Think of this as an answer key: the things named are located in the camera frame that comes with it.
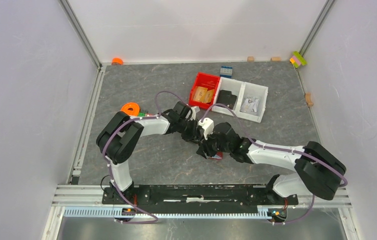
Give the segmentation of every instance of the metal track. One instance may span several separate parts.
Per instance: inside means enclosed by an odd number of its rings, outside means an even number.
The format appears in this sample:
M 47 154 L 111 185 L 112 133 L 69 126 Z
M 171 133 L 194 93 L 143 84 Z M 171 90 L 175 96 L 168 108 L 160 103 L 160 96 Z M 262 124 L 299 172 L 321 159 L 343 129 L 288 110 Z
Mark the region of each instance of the metal track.
M 87 218 L 149 218 L 147 214 L 128 216 L 122 206 L 67 206 L 64 217 Z M 211 214 L 163 214 L 155 213 L 160 219 L 271 219 L 267 216 L 268 208 L 258 207 L 257 213 L 211 213 Z
M 322 7 L 322 10 L 319 13 L 318 17 L 316 18 L 315 23 L 313 24 L 308 36 L 305 39 L 305 42 L 303 43 L 302 47 L 299 50 L 300 55 L 305 56 L 305 53 L 307 52 L 312 41 L 314 40 L 315 36 L 317 35 L 318 30 L 320 30 L 321 25 L 323 24 L 324 20 L 326 19 L 327 15 L 329 14 L 330 10 L 332 9 L 335 1 L 336 0 L 327 0 L 325 2 L 324 7 Z
M 78 21 L 77 16 L 75 15 L 74 11 L 68 0 L 58 0 L 60 5 L 63 8 L 63 11 L 68 16 L 70 23 L 72 24 L 73 28 L 75 29 L 76 33 L 78 34 L 79 39 L 81 40 L 82 44 L 84 44 L 85 49 L 87 50 L 88 54 L 90 55 L 91 60 L 93 61 L 94 65 L 98 69 L 102 67 L 102 62 L 96 55 L 93 46 L 90 44 L 89 38 L 87 37 L 86 33 L 83 30 L 80 22 Z
M 55 240 L 61 228 L 62 218 L 64 217 L 65 207 L 52 206 L 45 224 L 42 240 Z
M 81 174 L 81 168 L 83 166 L 84 157 L 86 155 L 87 145 L 89 143 L 90 131 L 92 130 L 96 107 L 99 101 L 100 91 L 102 89 L 103 77 L 105 76 L 105 70 L 106 66 L 103 66 L 98 72 L 94 82 L 94 87 L 93 91 L 91 92 L 91 97 L 88 103 L 84 124 L 82 126 L 81 135 L 79 137 L 79 142 L 73 155 L 73 165 L 72 169 L 69 172 L 68 183 L 72 181 L 72 178 L 79 177 Z
M 359 240 L 357 229 L 354 221 L 352 220 L 351 209 L 339 208 L 341 223 L 343 224 L 344 232 L 346 233 L 347 240 Z
M 103 190 L 93 185 L 58 185 L 54 194 L 52 206 L 62 207 L 107 207 L 102 204 Z M 294 208 L 308 208 L 311 204 L 311 195 L 298 196 L 299 205 Z M 128 208 L 126 204 L 114 205 Z M 282 208 L 282 205 L 262 205 L 260 208 Z M 314 208 L 351 208 L 352 204 L 346 189 L 339 188 L 333 200 L 327 201 L 315 198 Z

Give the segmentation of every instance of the white divided tray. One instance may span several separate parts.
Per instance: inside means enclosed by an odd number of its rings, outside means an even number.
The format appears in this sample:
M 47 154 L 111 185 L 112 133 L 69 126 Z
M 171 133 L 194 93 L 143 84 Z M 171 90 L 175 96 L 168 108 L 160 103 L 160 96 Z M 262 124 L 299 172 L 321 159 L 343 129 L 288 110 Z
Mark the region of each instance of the white divided tray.
M 233 111 L 237 115 L 237 117 L 241 119 L 246 119 L 253 122 L 257 122 L 257 123 L 261 122 L 262 117 L 265 112 L 265 104 L 267 102 L 267 95 L 268 95 L 267 86 L 261 86 L 257 84 L 252 84 L 250 82 L 238 81 L 235 79 L 221 77 L 218 84 L 218 90 L 216 92 L 217 95 L 215 99 L 213 100 L 214 104 L 217 103 L 220 90 L 231 91 L 231 94 L 237 96 L 237 100 L 235 101 L 235 105 L 233 108 Z M 257 108 L 257 112 L 246 113 L 246 112 L 240 111 L 240 108 L 242 107 L 242 104 L 243 104 L 243 100 L 246 97 L 255 97 L 259 99 L 259 106 Z M 220 106 L 212 107 L 212 111 L 232 116 L 230 111 Z

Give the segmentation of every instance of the vent grille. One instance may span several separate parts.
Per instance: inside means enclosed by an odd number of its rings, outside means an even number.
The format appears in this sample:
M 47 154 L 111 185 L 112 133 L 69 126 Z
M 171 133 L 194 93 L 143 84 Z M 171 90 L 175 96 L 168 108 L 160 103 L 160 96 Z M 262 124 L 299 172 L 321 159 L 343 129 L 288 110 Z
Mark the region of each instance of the vent grille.
M 257 213 L 194 213 L 194 214 L 154 214 L 160 219 L 270 219 L 267 216 L 268 208 L 258 207 Z M 80 217 L 80 218 L 132 218 L 125 212 L 123 207 L 113 206 L 67 206 L 64 217 Z M 146 218 L 146 214 L 136 214 L 134 218 Z

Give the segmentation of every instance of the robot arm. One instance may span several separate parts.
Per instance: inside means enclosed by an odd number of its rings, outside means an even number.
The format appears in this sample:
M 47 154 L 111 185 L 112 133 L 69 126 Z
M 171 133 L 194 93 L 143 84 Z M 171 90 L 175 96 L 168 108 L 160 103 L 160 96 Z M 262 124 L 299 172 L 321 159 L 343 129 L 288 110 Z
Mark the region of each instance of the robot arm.
M 322 199 L 333 199 L 341 179 L 325 167 L 315 164 L 310 159 L 294 153 L 305 152 L 326 162 L 342 175 L 345 166 L 317 142 L 309 142 L 307 146 L 281 146 L 254 140 L 263 147 L 256 146 L 246 137 L 239 137 L 228 122 L 219 123 L 205 118 L 194 119 L 195 112 L 182 102 L 173 109 L 167 110 L 155 119 L 136 120 L 111 141 L 106 149 L 112 175 L 121 191 L 125 191 L 133 180 L 130 176 L 128 158 L 131 156 L 140 137 L 147 135 L 165 135 L 181 133 L 181 137 L 197 143 L 197 154 L 204 158 L 213 157 L 217 152 L 230 153 L 237 162 L 248 164 L 269 164 L 296 171 L 289 175 L 275 175 L 267 184 L 273 194 L 288 197 L 293 194 L 314 194 Z M 102 152 L 112 133 L 128 121 L 130 117 L 118 112 L 97 137 L 96 143 Z M 287 152 L 272 148 L 285 149 Z

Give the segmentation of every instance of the blue lego brick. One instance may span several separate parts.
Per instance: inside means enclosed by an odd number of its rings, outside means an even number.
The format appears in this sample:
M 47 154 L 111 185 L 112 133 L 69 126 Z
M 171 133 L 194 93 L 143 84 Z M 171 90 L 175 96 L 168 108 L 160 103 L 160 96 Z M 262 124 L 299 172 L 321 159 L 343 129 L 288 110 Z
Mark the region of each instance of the blue lego brick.
M 225 77 L 225 78 L 231 78 L 233 75 L 233 68 L 230 66 L 221 66 L 221 70 L 219 73 L 220 77 Z

